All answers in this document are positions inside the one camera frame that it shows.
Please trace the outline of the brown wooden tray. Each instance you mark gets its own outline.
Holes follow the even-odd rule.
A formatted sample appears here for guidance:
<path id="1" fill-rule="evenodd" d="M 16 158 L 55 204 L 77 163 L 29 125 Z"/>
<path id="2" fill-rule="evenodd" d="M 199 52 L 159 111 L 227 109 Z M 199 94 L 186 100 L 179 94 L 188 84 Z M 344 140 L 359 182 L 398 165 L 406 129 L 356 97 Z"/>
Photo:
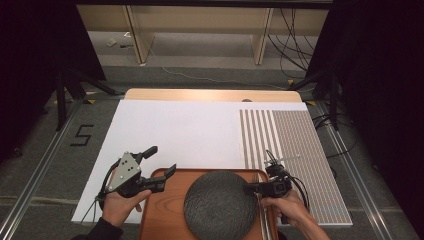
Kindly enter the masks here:
<path id="1" fill-rule="evenodd" d="M 203 174 L 222 169 L 178 169 L 166 181 L 165 190 L 155 193 L 145 202 L 139 240 L 199 240 L 188 228 L 184 217 L 184 200 L 193 182 Z M 247 181 L 254 182 L 257 173 L 261 177 L 266 174 L 260 170 L 226 169 Z M 276 220 L 270 209 L 266 211 L 266 222 L 269 240 L 278 240 Z M 263 240 L 258 209 L 256 221 L 242 240 Z"/>

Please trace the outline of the person's right hand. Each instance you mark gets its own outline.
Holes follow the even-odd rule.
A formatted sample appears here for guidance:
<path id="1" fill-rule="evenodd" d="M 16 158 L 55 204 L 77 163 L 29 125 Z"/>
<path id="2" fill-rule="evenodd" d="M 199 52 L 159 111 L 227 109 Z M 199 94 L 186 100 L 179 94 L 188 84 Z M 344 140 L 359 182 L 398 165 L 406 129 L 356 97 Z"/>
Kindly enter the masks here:
<path id="1" fill-rule="evenodd" d="M 279 216 L 285 216 L 288 219 L 288 223 L 299 230 L 304 230 L 307 223 L 313 220 L 294 190 L 289 190 L 281 198 L 263 198 L 260 203 L 263 206 L 273 206 Z"/>

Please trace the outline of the black metal stand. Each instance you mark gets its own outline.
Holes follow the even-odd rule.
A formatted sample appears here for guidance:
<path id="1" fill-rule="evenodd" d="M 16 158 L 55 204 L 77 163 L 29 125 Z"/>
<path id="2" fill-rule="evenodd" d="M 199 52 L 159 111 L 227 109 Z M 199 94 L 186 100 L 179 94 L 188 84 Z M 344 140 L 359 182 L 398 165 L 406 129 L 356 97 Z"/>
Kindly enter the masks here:
<path id="1" fill-rule="evenodd" d="M 315 100 L 323 99 L 329 96 L 329 112 L 328 120 L 331 126 L 338 131 L 337 124 L 337 100 L 339 94 L 339 84 L 336 75 L 331 70 L 320 70 L 316 73 L 308 75 L 298 83 L 292 84 L 288 90 L 297 91 L 308 84 L 315 84 L 312 96 Z"/>
<path id="2" fill-rule="evenodd" d="M 57 131 L 60 131 L 67 121 L 67 109 L 65 103 L 65 92 L 69 92 L 74 100 L 83 100 L 87 93 L 82 86 L 82 82 L 109 94 L 111 96 L 123 96 L 124 92 L 114 90 L 113 88 L 101 83 L 100 81 L 89 77 L 81 71 L 65 67 L 56 72 L 56 100 L 58 111 Z"/>

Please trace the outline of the black curtain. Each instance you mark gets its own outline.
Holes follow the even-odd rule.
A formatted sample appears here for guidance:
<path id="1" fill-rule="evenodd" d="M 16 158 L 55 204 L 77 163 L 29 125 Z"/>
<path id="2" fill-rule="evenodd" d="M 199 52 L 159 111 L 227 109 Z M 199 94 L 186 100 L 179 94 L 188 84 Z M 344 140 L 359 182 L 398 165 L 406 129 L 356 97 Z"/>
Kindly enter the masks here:
<path id="1" fill-rule="evenodd" d="M 327 70 L 424 238 L 424 0 L 332 0 L 310 72 Z"/>
<path id="2" fill-rule="evenodd" d="M 66 70 L 105 78 L 73 0 L 0 0 L 0 163 L 25 139 Z"/>

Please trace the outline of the striped placemat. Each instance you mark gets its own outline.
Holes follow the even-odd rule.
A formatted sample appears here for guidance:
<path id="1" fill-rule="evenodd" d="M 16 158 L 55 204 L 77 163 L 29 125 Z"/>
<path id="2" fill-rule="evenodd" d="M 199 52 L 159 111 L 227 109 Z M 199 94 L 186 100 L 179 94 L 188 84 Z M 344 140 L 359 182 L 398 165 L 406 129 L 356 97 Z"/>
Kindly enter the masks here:
<path id="1" fill-rule="evenodd" d="M 273 155 L 319 225 L 353 224 L 308 111 L 242 109 L 239 119 L 246 168 L 263 170 Z"/>

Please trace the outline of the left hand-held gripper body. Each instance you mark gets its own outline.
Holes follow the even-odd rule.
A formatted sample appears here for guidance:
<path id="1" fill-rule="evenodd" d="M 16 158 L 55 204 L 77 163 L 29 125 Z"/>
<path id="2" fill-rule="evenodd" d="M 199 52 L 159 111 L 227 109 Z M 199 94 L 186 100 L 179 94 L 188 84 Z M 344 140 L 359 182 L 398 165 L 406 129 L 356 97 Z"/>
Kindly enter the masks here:
<path id="1" fill-rule="evenodd" d="M 115 175 L 106 187 L 106 192 L 117 192 L 120 196 L 131 198 L 146 190 L 141 176 L 140 163 L 144 155 L 125 152 L 118 161 Z"/>

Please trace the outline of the white board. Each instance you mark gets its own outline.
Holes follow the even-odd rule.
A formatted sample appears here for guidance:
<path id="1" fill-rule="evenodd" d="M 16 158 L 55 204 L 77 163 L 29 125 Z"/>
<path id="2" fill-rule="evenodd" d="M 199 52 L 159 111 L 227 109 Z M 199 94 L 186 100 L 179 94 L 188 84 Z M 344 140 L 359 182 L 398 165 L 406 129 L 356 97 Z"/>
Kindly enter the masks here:
<path id="1" fill-rule="evenodd" d="M 153 157 L 141 163 L 144 176 L 171 165 L 180 169 L 248 169 L 241 159 L 242 109 L 308 111 L 302 102 L 120 101 L 73 222 L 90 223 L 99 217 L 100 211 L 90 206 L 106 172 L 125 152 L 158 147 Z"/>

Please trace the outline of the beige wooden shelf unit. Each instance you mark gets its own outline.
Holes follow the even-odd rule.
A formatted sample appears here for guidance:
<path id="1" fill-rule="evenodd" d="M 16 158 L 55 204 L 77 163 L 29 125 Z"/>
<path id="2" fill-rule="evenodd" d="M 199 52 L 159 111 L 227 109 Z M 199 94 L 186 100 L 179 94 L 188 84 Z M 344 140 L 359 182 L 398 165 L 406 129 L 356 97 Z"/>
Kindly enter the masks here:
<path id="1" fill-rule="evenodd" d="M 250 37 L 254 63 L 262 63 L 268 35 L 318 36 L 326 10 L 296 8 L 164 7 L 135 5 L 79 5 L 89 31 L 129 32 L 136 59 L 147 61 L 157 33 L 245 34 Z"/>

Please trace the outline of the aluminium floor rail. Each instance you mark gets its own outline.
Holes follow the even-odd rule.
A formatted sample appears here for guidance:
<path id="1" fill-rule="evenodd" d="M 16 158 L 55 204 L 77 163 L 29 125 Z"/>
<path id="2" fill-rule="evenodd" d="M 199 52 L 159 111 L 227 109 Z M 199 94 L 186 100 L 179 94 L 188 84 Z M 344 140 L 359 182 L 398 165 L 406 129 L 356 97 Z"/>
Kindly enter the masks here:
<path id="1" fill-rule="evenodd" d="M 350 182 L 355 189 L 355 193 L 362 205 L 362 209 L 364 210 L 368 221 L 370 222 L 370 225 L 376 234 L 376 237 L 379 240 L 394 240 L 383 215 L 381 214 L 376 205 L 376 202 L 371 196 L 364 178 L 361 176 L 357 166 L 354 163 L 354 160 L 349 153 L 348 147 L 345 141 L 342 139 L 340 132 L 336 131 L 331 126 L 331 124 L 327 126 L 326 129 L 337 151 L 336 156 L 339 157 L 343 163 Z"/>
<path id="2" fill-rule="evenodd" d="M 4 221 L 0 224 L 0 240 L 12 239 L 52 161 L 54 160 L 64 136 L 67 134 L 69 127 L 75 118 L 75 114 L 82 104 L 82 100 L 74 100 L 69 106 L 69 111 L 65 112 L 64 122 L 60 124 L 59 129 L 54 130 L 54 135 L 52 136 L 51 141 L 37 162 L 35 169 L 31 172 L 30 178 L 26 182 L 25 187 L 17 196 Z"/>

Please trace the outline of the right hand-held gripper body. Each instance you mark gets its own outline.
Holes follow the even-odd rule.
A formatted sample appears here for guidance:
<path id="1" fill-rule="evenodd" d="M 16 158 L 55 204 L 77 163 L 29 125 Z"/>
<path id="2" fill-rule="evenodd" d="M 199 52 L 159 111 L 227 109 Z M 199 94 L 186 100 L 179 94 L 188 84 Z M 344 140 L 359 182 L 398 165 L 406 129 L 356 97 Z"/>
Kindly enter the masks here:
<path id="1" fill-rule="evenodd" d="M 292 189 L 294 177 L 289 174 L 285 167 L 273 155 L 270 155 L 268 166 L 265 171 L 269 181 L 262 187 L 263 197 L 284 197 Z"/>

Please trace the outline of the dark round plate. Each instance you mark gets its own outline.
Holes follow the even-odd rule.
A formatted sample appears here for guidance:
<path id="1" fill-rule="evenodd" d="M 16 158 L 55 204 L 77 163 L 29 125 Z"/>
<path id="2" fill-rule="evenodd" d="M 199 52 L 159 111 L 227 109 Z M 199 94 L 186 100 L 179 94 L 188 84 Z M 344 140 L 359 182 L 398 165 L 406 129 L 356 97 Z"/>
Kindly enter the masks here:
<path id="1" fill-rule="evenodd" d="M 238 174 L 217 170 L 203 174 L 187 191 L 184 217 L 199 240 L 242 240 L 256 221 L 257 197 L 246 194 Z"/>

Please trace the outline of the person's left hand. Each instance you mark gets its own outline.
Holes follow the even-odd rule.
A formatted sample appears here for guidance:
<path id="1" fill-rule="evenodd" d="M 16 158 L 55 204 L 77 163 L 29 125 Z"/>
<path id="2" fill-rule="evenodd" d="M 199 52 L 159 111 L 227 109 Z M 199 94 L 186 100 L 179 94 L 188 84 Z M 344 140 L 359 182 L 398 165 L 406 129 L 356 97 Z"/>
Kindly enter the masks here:
<path id="1" fill-rule="evenodd" d="M 117 192 L 109 193 L 104 200 L 102 218 L 115 227 L 121 227 L 133 210 L 142 212 L 141 203 L 151 194 L 150 190 L 144 190 L 131 198 L 125 198 Z"/>

